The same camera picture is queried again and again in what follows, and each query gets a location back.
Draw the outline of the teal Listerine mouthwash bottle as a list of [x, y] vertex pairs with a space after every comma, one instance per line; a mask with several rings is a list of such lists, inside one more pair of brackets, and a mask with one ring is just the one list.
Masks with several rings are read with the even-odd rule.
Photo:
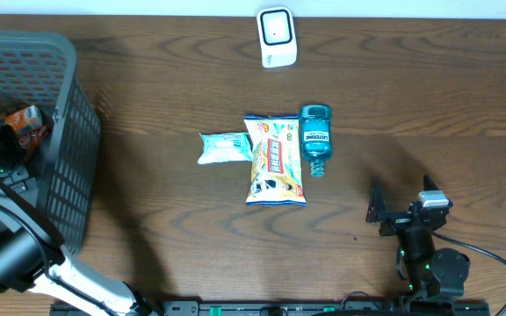
[[324, 177], [325, 162], [333, 154], [331, 119], [332, 110], [325, 104], [307, 104], [300, 109], [301, 153], [313, 177]]

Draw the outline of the yellow snack bag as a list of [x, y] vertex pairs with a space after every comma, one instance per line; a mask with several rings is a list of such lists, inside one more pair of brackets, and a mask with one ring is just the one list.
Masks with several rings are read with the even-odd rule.
[[252, 143], [251, 185], [247, 205], [305, 206], [302, 183], [299, 117], [244, 117]]

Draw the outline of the light teal wet wipes pack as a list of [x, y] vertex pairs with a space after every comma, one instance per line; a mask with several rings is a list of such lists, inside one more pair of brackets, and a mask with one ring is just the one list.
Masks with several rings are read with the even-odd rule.
[[201, 134], [203, 153], [199, 165], [222, 162], [251, 162], [249, 135], [244, 132]]

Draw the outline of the red-brown chocolate bar wrapper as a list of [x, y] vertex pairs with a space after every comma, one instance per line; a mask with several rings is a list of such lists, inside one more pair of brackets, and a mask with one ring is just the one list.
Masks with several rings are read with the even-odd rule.
[[21, 135], [18, 139], [19, 145], [25, 150], [23, 163], [29, 162], [42, 141], [52, 132], [50, 126], [43, 125], [40, 128]]

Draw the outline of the small orange snack pack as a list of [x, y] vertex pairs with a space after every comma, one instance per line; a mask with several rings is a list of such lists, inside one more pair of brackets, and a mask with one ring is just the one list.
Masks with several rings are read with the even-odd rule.
[[16, 111], [4, 120], [17, 135], [22, 135], [43, 126], [43, 118], [36, 105], [30, 105], [25, 109]]

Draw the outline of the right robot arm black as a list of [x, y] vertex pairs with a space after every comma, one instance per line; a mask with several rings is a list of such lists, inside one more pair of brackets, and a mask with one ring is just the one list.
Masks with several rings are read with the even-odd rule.
[[423, 190], [404, 212], [393, 212], [378, 183], [371, 186], [365, 221], [379, 224], [381, 237], [399, 241], [398, 274], [407, 280], [419, 298], [458, 298], [464, 295], [469, 275], [469, 258], [453, 248], [436, 248], [433, 234], [446, 224], [452, 201], [429, 176], [423, 177]]

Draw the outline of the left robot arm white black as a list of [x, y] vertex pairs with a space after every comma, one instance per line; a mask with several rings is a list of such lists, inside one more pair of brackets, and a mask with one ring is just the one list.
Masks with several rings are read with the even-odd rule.
[[50, 216], [4, 183], [24, 150], [11, 127], [0, 129], [0, 292], [30, 291], [89, 315], [161, 315], [128, 284], [97, 273], [74, 257]]

